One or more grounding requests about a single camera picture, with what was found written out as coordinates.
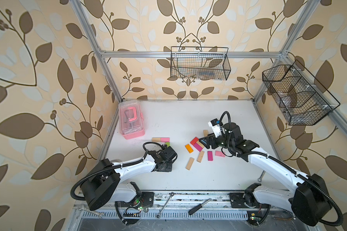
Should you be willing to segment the orange block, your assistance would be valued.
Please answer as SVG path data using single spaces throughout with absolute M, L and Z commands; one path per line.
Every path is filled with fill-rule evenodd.
M 185 145 L 185 148 L 187 149 L 187 151 L 188 151 L 189 153 L 193 153 L 193 149 L 192 149 L 192 147 L 190 146 L 190 144 L 186 144 L 186 145 Z

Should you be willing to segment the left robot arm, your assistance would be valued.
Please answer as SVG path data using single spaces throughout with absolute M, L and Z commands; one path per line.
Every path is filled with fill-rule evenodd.
M 148 150 L 144 155 L 127 162 L 111 162 L 103 159 L 70 190 L 70 196 L 85 201 L 90 213 L 113 202 L 118 218 L 126 225 L 138 222 L 142 212 L 153 206 L 154 193 L 143 192 L 130 179 L 150 172 L 171 172 L 177 160 L 176 151 L 167 145 L 156 143 L 159 150 Z

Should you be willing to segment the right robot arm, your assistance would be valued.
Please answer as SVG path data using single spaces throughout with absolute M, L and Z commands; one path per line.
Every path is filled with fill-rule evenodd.
M 285 187 L 280 190 L 261 183 L 250 185 L 243 196 L 247 207 L 267 205 L 269 208 L 281 208 L 293 213 L 308 226 L 322 223 L 337 227 L 343 224 L 344 215 L 329 195 L 322 177 L 296 170 L 268 154 L 254 141 L 244 139 L 240 127 L 230 120 L 228 111 L 222 114 L 222 117 L 225 116 L 229 119 L 226 124 L 222 119 L 211 120 L 209 126 L 213 133 L 200 138 L 199 142 L 207 149 L 227 149 L 230 157 L 241 158 L 261 168 Z

